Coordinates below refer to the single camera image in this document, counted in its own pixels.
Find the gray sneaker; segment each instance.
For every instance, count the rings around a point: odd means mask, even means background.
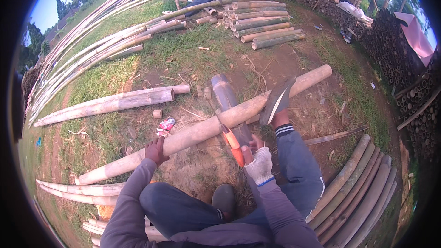
[[[220,185],[213,193],[211,204],[222,212],[234,215],[235,195],[234,187],[230,184]]]
[[[289,91],[291,86],[295,83],[295,76],[285,78],[278,82],[271,90],[265,106],[260,112],[259,123],[261,125],[270,124],[274,118],[274,114],[288,107]]]

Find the hand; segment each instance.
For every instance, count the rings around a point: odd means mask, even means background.
[[[162,163],[170,159],[169,156],[162,154],[162,146],[164,144],[164,136],[155,138],[150,143],[146,144],[146,158],[153,160],[156,166],[160,166]]]
[[[260,140],[259,137],[257,137],[256,135],[251,134],[251,138],[253,138],[253,140],[250,141],[251,151],[256,152],[259,148],[265,146],[265,143],[262,140]]]
[[[259,148],[253,156],[249,146],[242,146],[242,153],[245,160],[245,170],[258,187],[274,179],[271,173],[273,162],[268,147]]]

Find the dirt ground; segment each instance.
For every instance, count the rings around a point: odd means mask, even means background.
[[[391,136],[391,145],[388,153],[393,159],[393,165],[398,169],[396,177],[398,186],[391,204],[393,204],[393,208],[400,209],[402,196],[405,196],[403,193],[405,190],[403,189],[402,180],[402,174],[405,171],[401,166],[402,156],[399,147],[399,133],[396,131],[396,123],[393,118],[394,113],[391,111],[391,106],[380,88],[378,79],[372,73],[366,59],[345,44],[341,36],[336,33],[326,20],[300,6],[296,7],[295,11],[301,19],[301,25],[296,25],[295,28],[303,29],[307,37],[306,40],[296,42],[295,44],[285,43],[276,46],[271,50],[254,51],[248,54],[248,57],[255,65],[257,71],[263,71],[268,90],[272,88],[275,82],[283,77],[290,75],[299,76],[325,64],[320,61],[315,46],[312,43],[314,36],[319,34],[321,35],[325,33],[334,41],[335,46],[338,47],[339,50],[348,55],[348,58],[358,60],[362,65],[362,69],[367,72],[368,78],[366,79],[366,82],[374,82],[375,85],[378,86],[374,91],[375,100],[388,119],[389,133]],[[323,32],[319,32],[314,28],[314,24],[322,24]],[[226,76],[234,91],[238,94],[247,88],[246,73],[250,72],[250,61],[247,58],[243,58],[243,55],[240,53],[231,53],[230,57],[234,59],[234,69],[232,72],[227,73]],[[148,80],[151,85],[156,85],[161,82],[159,76],[162,75],[164,75],[163,71],[157,71],[157,73],[143,75],[143,78]],[[210,86],[211,83],[206,82],[202,87]],[[124,91],[140,88],[142,88],[142,86],[133,86],[132,83],[129,82],[125,85]],[[343,89],[344,86],[341,84],[339,76],[333,74],[321,83],[307,89],[291,99],[288,109],[290,121],[295,130],[302,135],[304,140],[330,135],[349,129],[348,126],[350,121],[348,121],[348,114],[343,111],[343,115],[340,115],[339,109],[336,108],[332,101],[333,95],[343,93]],[[66,105],[68,97],[69,95],[67,94],[63,101],[63,107]],[[323,104],[320,104],[322,98],[325,98],[325,101]],[[194,105],[204,104],[203,99],[198,98],[197,96],[192,99],[192,102]],[[190,107],[189,110],[203,118],[207,117],[203,111],[194,107]],[[127,110],[124,115],[132,117],[135,121],[139,121],[141,124],[142,120],[146,119],[145,117],[147,116],[142,108]],[[173,109],[170,112],[170,115],[176,119],[176,125],[170,131],[172,135],[179,130],[202,120],[181,108]],[[60,124],[52,126],[55,127],[53,146],[51,150],[44,153],[45,156],[42,168],[38,173],[41,175],[41,178],[50,179],[52,182],[58,183],[62,181],[62,174],[58,165],[58,149],[62,140],[60,139],[61,137],[59,133]],[[251,132],[260,135],[262,139],[269,144],[273,154],[273,174],[276,176],[278,182],[283,181],[278,166],[277,147],[271,131],[263,129],[257,124],[251,124],[250,130]],[[358,133],[356,135],[356,140],[359,139],[361,134],[362,133]],[[311,152],[320,165],[326,186],[329,185],[341,168],[337,166],[337,162],[334,158],[330,158],[329,156],[332,152],[343,153],[345,142],[347,142],[348,139],[349,137],[341,138],[335,141],[310,146]],[[96,153],[93,153],[93,151],[94,150],[90,150],[90,153],[85,158],[85,161],[91,165],[91,168],[96,167],[99,161],[99,157]],[[125,156],[130,152],[131,150],[124,150],[122,151],[122,155]],[[230,183],[234,185],[236,190],[237,212],[239,213],[239,217],[246,215],[255,208],[254,200],[250,193],[244,173],[237,166],[234,158],[229,155],[228,148],[224,145],[223,140],[219,135],[172,155],[171,159],[157,170],[153,180],[168,182],[187,194],[207,203],[211,203],[212,193],[218,185]],[[52,199],[55,199],[56,207],[66,207],[63,199],[43,192],[39,188],[37,188],[37,195],[43,209],[52,207]],[[71,211],[71,214],[74,214],[75,210],[75,208],[67,209],[68,212]],[[45,211],[45,213],[48,215],[52,225],[69,247],[81,246],[78,241],[78,236],[68,229],[63,229],[65,227],[63,221],[61,221],[55,213],[52,213],[51,211]],[[380,244],[379,247],[390,246],[394,232],[396,231],[399,211],[392,211],[391,213],[392,215],[389,219],[385,221],[382,219],[367,238],[368,240],[375,238],[377,243]],[[385,229],[391,233],[384,234]]]

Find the work glove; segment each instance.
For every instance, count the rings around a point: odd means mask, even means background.
[[[271,153],[268,147],[261,147],[252,155],[249,146],[242,146],[242,153],[246,163],[246,172],[258,187],[274,179],[271,173],[273,162],[271,161]]]

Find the pink tarp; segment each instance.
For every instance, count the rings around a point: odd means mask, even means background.
[[[404,20],[408,24],[408,27],[401,25],[403,33],[406,36],[409,45],[419,56],[424,66],[427,67],[430,59],[432,58],[434,50],[427,40],[427,37],[422,32],[418,19],[416,19],[413,14],[397,12],[394,12],[394,14],[396,18]]]

